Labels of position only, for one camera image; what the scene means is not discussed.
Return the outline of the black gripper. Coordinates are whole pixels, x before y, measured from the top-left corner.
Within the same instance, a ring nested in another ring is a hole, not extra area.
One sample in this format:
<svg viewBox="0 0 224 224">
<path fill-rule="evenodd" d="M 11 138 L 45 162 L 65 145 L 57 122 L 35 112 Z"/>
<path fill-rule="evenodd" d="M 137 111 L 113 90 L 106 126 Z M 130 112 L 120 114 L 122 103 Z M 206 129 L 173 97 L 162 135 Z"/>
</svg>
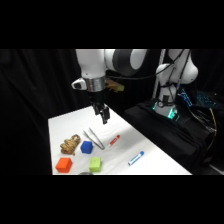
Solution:
<svg viewBox="0 0 224 224">
<path fill-rule="evenodd" d="M 110 119 L 109 107 L 104 104 L 105 91 L 90 92 L 89 93 L 90 103 L 93 106 L 96 115 L 100 115 L 103 119 L 103 124 L 106 124 Z"/>
</svg>

